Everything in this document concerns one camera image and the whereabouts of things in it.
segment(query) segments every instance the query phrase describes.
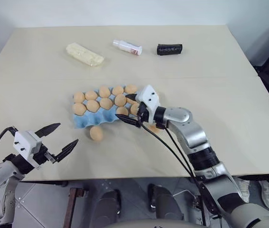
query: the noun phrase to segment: floor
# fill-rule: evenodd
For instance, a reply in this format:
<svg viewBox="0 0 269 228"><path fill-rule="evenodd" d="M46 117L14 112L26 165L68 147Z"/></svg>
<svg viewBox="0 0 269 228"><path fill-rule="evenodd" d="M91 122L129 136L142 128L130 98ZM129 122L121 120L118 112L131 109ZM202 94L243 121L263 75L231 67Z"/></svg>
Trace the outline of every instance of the floor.
<svg viewBox="0 0 269 228"><path fill-rule="evenodd" d="M87 198L77 198L72 228L87 228L96 201L107 191L119 189L122 195L122 211L119 221L134 219L155 219L148 210L147 186L161 185L175 195L185 220L201 224L201 213L191 206L191 195L197 189L188 178L133 178L70 181L66 187L21 182L16 189L16 211L13 228L59 228L62 227L71 187L89 189ZM262 203L260 185L250 182L250 202ZM219 228L219 220L211 220L211 227Z"/></svg>

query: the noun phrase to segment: blue egg carton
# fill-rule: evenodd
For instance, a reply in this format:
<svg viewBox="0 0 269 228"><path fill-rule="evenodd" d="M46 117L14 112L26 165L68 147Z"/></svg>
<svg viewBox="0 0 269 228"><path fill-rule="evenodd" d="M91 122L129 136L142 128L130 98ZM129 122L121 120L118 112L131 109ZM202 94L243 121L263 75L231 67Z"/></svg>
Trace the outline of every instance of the blue egg carton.
<svg viewBox="0 0 269 228"><path fill-rule="evenodd" d="M117 118L115 115L116 109L118 108L118 106L114 104L115 95L112 94L112 89L113 89L112 87L109 87L109 90L111 93L111 95L109 96L109 99L111 99L113 102L113 106L111 107L111 109L106 110L100 107L95 113L86 110L86 112L82 116L73 114L75 128L86 128L89 126L97 126L102 123L112 123L116 120L119 120L119 118ZM99 97L99 91L95 90L95 92L98 95L98 97L96 98L96 101L99 103L101 100L101 97ZM130 114L131 105L132 104L126 103L124 107L128 109L130 117L135 117L134 115Z"/></svg>

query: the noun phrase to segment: white table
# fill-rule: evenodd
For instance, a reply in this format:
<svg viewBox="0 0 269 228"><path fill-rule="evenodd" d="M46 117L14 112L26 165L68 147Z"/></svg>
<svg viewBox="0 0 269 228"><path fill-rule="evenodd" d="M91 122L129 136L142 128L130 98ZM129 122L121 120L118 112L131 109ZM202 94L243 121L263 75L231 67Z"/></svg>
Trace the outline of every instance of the white table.
<svg viewBox="0 0 269 228"><path fill-rule="evenodd" d="M142 45L142 55L115 49L113 39ZM72 42L103 55L104 63L90 67L72 59L65 53ZM184 50L160 57L158 43L182 43ZM142 129L102 124L101 143L91 141L88 130L74 129L74 92L128 83L152 84L162 106L190 109L232 175L269 173L269 94L226 26L22 28L0 54L0 132L60 122L44 139L51 153L80 139L67 158L45 163L25 180L187 176ZM6 136L0 161L11 152Z"/></svg>

